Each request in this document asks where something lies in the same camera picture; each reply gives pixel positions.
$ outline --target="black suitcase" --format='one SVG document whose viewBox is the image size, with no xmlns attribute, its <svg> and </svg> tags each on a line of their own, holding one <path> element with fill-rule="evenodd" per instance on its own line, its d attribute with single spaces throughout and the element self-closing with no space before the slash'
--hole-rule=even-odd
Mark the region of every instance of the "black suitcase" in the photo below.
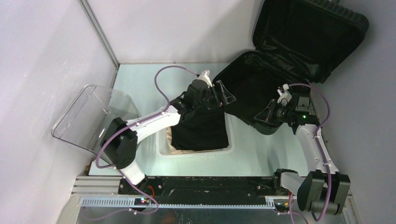
<svg viewBox="0 0 396 224">
<path fill-rule="evenodd" d="M 253 33 L 256 49 L 240 55 L 214 79 L 237 98 L 225 112 L 262 134 L 273 134 L 280 125 L 254 116 L 278 99 L 277 88 L 285 83 L 324 83 L 360 45 L 367 29 L 365 16 L 329 0 L 265 0 Z"/>
</svg>

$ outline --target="transparent container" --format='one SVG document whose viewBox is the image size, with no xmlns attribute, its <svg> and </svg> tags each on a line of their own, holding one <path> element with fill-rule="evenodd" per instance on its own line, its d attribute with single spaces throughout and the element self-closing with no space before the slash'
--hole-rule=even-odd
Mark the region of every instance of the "transparent container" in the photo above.
<svg viewBox="0 0 396 224">
<path fill-rule="evenodd" d="M 86 85 L 52 127 L 52 136 L 97 154 L 110 122 L 120 117 L 136 119 L 140 114 L 124 92 Z M 103 154 L 102 159 L 110 163 Z"/>
</svg>

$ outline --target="white wall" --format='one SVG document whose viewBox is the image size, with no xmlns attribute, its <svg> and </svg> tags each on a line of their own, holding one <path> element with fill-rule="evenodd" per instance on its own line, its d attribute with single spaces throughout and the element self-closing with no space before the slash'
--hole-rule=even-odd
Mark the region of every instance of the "white wall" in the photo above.
<svg viewBox="0 0 396 224">
<path fill-rule="evenodd" d="M 363 223 L 395 223 L 396 4 L 346 0 L 344 6 L 364 14 L 370 27 L 362 45 L 318 85 L 332 109 L 324 134 L 334 162 L 351 178 Z"/>
<path fill-rule="evenodd" d="M 91 156 L 50 130 L 114 68 L 77 0 L 0 1 L 0 223 L 52 224 Z"/>
<path fill-rule="evenodd" d="M 91 0 L 121 63 L 229 62 L 254 49 L 262 0 Z"/>
</svg>

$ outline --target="folded black fabric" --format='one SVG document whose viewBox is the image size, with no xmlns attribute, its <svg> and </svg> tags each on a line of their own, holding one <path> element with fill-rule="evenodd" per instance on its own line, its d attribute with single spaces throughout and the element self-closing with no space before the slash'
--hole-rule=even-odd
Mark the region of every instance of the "folded black fabric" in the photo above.
<svg viewBox="0 0 396 224">
<path fill-rule="evenodd" d="M 204 151 L 228 147 L 224 109 L 195 111 L 194 117 L 171 127 L 172 145 L 177 150 Z"/>
</svg>

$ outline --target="table surface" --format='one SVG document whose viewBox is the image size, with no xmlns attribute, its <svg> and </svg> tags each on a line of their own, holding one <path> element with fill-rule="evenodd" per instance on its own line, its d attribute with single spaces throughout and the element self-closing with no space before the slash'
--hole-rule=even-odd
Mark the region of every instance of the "table surface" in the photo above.
<svg viewBox="0 0 396 224">
<path fill-rule="evenodd" d="M 127 93 L 142 116 L 166 105 L 156 90 L 154 76 L 169 64 L 122 64 L 114 88 Z M 213 79 L 228 63 L 177 64 L 200 73 L 211 71 Z M 158 77 L 161 90 L 173 99 L 185 91 L 195 77 L 181 69 L 164 70 Z M 175 176 L 271 176 L 277 168 L 293 169 L 308 174 L 305 157 L 291 128 L 283 124 L 270 136 L 262 135 L 235 116 L 230 115 L 235 149 L 227 154 L 196 154 L 188 157 L 164 158 L 156 153 L 155 135 L 144 139 L 136 153 L 136 161 L 146 175 Z M 92 166 L 90 175 L 119 175 L 115 170 Z"/>
</svg>

